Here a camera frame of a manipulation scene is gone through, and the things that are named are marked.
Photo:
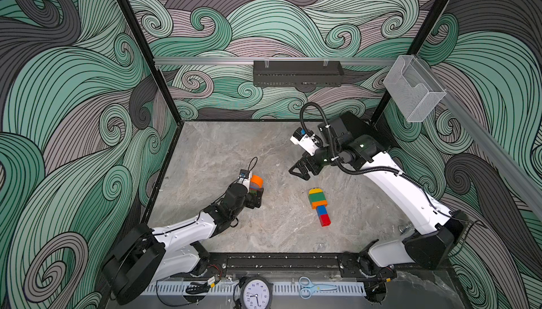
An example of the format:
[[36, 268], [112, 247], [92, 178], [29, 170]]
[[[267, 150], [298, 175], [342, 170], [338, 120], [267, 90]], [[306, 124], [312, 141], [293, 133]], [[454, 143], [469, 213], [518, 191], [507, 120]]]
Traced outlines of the red square lego brick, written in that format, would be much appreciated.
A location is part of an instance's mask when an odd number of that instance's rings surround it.
[[322, 215], [319, 215], [318, 218], [319, 218], [319, 221], [320, 221], [320, 225], [321, 225], [322, 227], [328, 227], [328, 226], [330, 226], [331, 220], [330, 220], [330, 217], [329, 217], [328, 214], [322, 214]]

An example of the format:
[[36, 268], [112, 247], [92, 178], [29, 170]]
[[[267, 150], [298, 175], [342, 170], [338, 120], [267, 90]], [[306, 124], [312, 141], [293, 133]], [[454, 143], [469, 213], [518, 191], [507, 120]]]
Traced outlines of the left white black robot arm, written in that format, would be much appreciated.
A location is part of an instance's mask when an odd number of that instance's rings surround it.
[[205, 273], [210, 254], [201, 242], [233, 228], [243, 209], [259, 208], [263, 191], [257, 178], [236, 182], [192, 219], [166, 227], [141, 223], [132, 228], [101, 266], [114, 300], [126, 305], [152, 283], [177, 274]]

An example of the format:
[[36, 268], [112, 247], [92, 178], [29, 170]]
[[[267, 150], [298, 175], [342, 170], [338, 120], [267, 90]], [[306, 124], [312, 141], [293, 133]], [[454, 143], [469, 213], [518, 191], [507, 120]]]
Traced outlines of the green long lego brick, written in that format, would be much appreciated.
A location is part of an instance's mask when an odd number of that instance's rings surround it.
[[322, 195], [309, 195], [309, 202], [310, 203], [315, 202], [315, 201], [320, 201], [320, 200], [327, 200], [325, 198], [324, 193]]

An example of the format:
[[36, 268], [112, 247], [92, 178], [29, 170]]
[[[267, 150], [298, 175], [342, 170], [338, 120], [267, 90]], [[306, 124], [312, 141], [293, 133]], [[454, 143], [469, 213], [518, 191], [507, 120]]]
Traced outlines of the blue square lego brick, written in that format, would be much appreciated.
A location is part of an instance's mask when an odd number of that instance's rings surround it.
[[317, 211], [319, 217], [327, 215], [326, 206], [324, 206], [324, 205], [317, 206], [316, 211]]

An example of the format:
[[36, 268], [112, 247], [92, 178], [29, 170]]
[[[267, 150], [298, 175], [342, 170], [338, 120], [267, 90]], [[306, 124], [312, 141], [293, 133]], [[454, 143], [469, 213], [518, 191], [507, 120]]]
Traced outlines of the orange curved lego brick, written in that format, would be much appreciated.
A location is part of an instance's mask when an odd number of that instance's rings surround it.
[[250, 180], [251, 186], [256, 188], [262, 188], [264, 186], [264, 181], [260, 176], [252, 175]]

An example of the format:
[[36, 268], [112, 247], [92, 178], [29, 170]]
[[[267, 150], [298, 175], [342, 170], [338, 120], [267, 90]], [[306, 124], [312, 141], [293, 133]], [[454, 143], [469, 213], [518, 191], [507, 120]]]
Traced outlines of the orange long lego brick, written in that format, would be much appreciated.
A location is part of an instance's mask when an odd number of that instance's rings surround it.
[[328, 205], [327, 200], [320, 200], [320, 201], [315, 201], [311, 203], [311, 206], [314, 210], [317, 209], [318, 207], [327, 207], [327, 205]]

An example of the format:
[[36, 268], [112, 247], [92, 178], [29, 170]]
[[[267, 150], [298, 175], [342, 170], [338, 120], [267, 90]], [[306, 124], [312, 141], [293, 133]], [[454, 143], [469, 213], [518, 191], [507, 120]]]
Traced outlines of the yellow curved lego brick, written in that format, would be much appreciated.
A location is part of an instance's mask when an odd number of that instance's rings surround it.
[[309, 190], [309, 195], [322, 195], [323, 190], [320, 188], [313, 188]]

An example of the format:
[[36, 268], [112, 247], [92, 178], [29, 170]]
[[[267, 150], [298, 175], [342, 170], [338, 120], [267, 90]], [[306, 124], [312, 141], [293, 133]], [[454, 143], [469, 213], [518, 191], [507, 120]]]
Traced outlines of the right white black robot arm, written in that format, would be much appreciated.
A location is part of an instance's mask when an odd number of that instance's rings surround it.
[[408, 217], [409, 226], [398, 238], [372, 241], [360, 252], [361, 269], [367, 275], [403, 264], [435, 270], [467, 228], [468, 217], [463, 211], [453, 212], [430, 196], [370, 135], [348, 140], [340, 145], [337, 154], [332, 153], [330, 145], [323, 145], [316, 135], [308, 135], [302, 128], [290, 140], [305, 151], [289, 170], [292, 175], [309, 180], [323, 167], [343, 161], [354, 173], [372, 180]]

